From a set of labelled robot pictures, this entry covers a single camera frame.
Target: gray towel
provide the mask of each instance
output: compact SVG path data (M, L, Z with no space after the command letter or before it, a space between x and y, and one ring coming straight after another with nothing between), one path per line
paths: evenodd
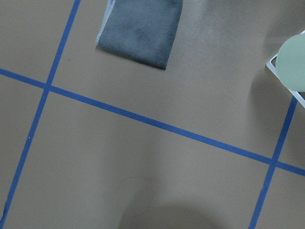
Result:
M165 69L183 0L108 0L96 43L132 60Z

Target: floor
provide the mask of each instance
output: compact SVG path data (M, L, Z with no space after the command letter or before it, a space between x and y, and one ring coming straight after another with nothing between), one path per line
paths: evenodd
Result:
M0 229L305 228L305 109L265 67L305 2L184 1L165 71L95 46L106 4L0 1Z

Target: blue tape line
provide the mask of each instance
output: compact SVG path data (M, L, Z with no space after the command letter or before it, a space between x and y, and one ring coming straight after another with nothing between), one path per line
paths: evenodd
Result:
M2 68L0 68L0 74L4 75L4 76L7 76L11 79L14 79L14 80L18 80L18 81L21 81L21 82L24 82L24 83L28 83L28 84L36 86L36 87L44 88L44 86L45 86L45 84L43 82L40 82L38 80L33 80L33 79L31 79L29 77L26 77L26 76L23 76L23 75L12 73L12 72L4 70Z
M166 124L166 123L162 123L160 121L153 120L151 118L148 118L148 117L136 114L136 113L132 113L130 111L126 111L126 110L120 109L118 107L108 105L108 104L99 102L97 100L93 100L91 98L88 98L88 97L85 97L85 96L82 96L82 95L79 95L79 94L76 94L76 93L73 93L73 92L63 90L63 89L58 88L58 87L51 86L50 91L52 91L54 93L57 93L57 94L60 94L60 95L63 95L63 96L66 96L66 97L71 98L71 99L75 99L77 101L80 101L80 102L83 102L83 103L86 103L86 104L96 106L98 108L116 113L118 115L122 115L122 116L125 116L125 117L128 117L128 118L131 118L133 120L137 120L139 122L146 123L146 124L155 126L157 128L167 130L167 131L173 132L175 134L182 135L182 136L185 136L187 138L191 138L193 140L196 140L196 141L199 141L199 142L211 145L211 146L215 146L217 148L220 148L220 149L223 149L223 150L235 153L235 154L239 154L239 155L254 159L256 161L263 162L265 164L270 164L270 162L271 162L271 159L267 158L265 156L255 154L255 153L252 153L250 151L243 150L243 149L237 148L235 146L231 146L229 144L219 142L219 141L213 140L211 138L208 138L208 137L205 137L205 136L202 136L202 135L199 135L199 134L195 134L195 133L187 131L187 130L180 129L178 127L175 127L175 126L172 126L172 125L169 125L169 124Z
M28 155L28 152L29 152L29 149L30 149L35 131L37 129L38 122L40 120L44 105L46 103L46 100L47 100L47 97L48 97L48 94L49 94L49 89L48 88L51 86L52 81L54 79L59 61L61 59L61 54L62 54L64 46L66 44L66 41L67 41L69 32L71 30L71 27L72 27L72 24L73 24L73 21L74 21L74 18L75 18L75 15L76 15L79 4L80 4L80 0L75 0L75 2L73 4L73 7L72 7L72 10L71 10L70 15L69 15L69 19L67 21L66 27L64 29L64 32L63 32L63 35L62 35L62 38L61 38L61 42L60 42L59 47L57 49L57 52L56 52L56 55L55 55L55 58L54 58L54 61L53 61L48 79L47 79L47 83L45 84L45 87L44 87L44 90L43 90L38 108L36 110L36 114L34 116L32 125L30 127L30 131L29 131L27 140L25 142L22 154L20 156L20 160L19 160L16 172L15 172L12 184L10 186L10 191L9 191L9 194L8 194L8 198L7 198L7 201L5 202L5 205L4 205L3 216L0 220L0 229L3 229L3 227L4 227L4 223L5 223L6 217L7 217L8 212L9 212L11 202L12 202L13 197L14 197L16 187L17 187L19 178L20 178L21 173L22 173L22 169L24 167L24 163L26 161L26 158L27 158L27 155ZM4 72L4 73L6 73L7 75L11 75L15 78L25 80L24 78L20 77L20 75L17 75L17 74L12 75L10 73L8 74L8 72Z
M267 171L267 174L266 174L266 177L265 177L263 188L262 188L261 193L258 197L258 201L256 203L254 213L252 215L252 219L251 219L251 222L250 222L249 229L255 229L256 224L258 222L258 218L259 218L259 216L261 214L261 211L262 211L262 208L263 208L264 200L266 198L266 195L267 195L268 189L270 187L270 183L271 183L273 174L275 172L275 167L276 167L276 165L278 165L278 159L280 157L280 154L281 154L281 151L282 151L282 148L283 148L283 145L284 145L284 141L286 139L288 129L289 129L292 117L293 117L294 112L295 112L296 105L297 105L297 99L293 97L291 102L290 102L288 112L287 112L287 115L286 115L282 130L281 130L279 139L277 141L277 144L276 144L276 147L275 147L275 150L274 150L272 161L270 163L270 166L268 168L268 171Z
M276 163L276 167L305 177L305 169L291 166L291 165L288 165L286 163L279 162L279 161Z
M24 83L31 84L33 86L37 86L39 88L44 88L44 86L45 86L45 83L43 83L43 82L33 80L31 78L28 78L26 76L22 76L22 75L19 75L19 74L16 74L16 73L12 73L10 71L7 71L7 70L1 69L1 68L0 68L0 74L2 74L4 76L7 76L9 78L24 82ZM56 91L56 93L58 93L58 94L62 94L66 97L72 98L71 96L68 96L68 94L66 94L66 92L68 92L68 91L65 91L63 89L62 89L62 92L59 92L59 90L61 90L61 89L56 88L56 87L53 87L51 90L54 90L54 92ZM271 159L269 159L267 157L262 157L261 160L260 159L254 159L254 160L263 162L265 164L270 164L271 163ZM276 167L281 168L283 170L287 170L287 171L292 172L292 173L296 173L296 174L305 176L305 170L304 169L294 167L294 166L291 166L289 164L285 164L285 163L282 163L282 162L277 162Z

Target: light green object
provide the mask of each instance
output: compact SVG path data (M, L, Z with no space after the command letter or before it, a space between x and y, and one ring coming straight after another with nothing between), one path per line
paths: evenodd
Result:
M305 92L305 34L289 38L276 58L278 78L290 90Z

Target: tan floor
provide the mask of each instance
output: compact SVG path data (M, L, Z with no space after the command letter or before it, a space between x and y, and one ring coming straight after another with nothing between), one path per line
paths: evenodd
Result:
M73 1L0 2L1 213L28 150L3 228L305 228L305 109L273 175L292 95L265 67L305 2L184 1L165 71L95 46L106 3L81 0L55 57Z

